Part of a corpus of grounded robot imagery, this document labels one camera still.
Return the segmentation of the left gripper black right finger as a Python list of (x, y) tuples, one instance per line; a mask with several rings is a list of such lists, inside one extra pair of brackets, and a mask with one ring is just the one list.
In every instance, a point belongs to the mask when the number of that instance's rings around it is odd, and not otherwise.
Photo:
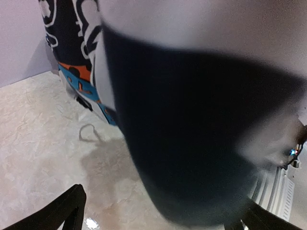
[(249, 200), (240, 219), (249, 230), (300, 230), (299, 227), (263, 209), (252, 200)]

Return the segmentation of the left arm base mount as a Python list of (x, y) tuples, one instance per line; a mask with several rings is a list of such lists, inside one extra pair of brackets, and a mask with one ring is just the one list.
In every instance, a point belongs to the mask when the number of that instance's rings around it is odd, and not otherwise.
[(307, 126), (301, 125), (299, 128), (299, 133), (296, 137), (296, 144), (295, 146), (287, 150), (286, 153), (286, 161), (281, 165), (282, 169), (287, 170), (289, 165), (292, 165), (293, 167), (297, 168), (298, 163), (295, 163), (295, 161), (298, 161), (298, 156), (303, 150), (303, 145), (307, 141)]

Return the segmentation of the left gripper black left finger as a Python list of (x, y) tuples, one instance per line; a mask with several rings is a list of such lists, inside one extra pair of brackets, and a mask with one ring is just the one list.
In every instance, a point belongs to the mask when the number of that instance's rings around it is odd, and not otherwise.
[(75, 184), (36, 213), (6, 227), (6, 230), (80, 230), (83, 226), (86, 193)]

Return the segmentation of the colourful printed clothes pile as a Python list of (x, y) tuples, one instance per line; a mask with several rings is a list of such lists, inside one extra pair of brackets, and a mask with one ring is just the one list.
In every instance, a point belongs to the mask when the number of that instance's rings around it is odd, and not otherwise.
[(119, 127), (157, 210), (247, 227), (259, 173), (296, 144), (304, 0), (40, 0), (68, 94)]

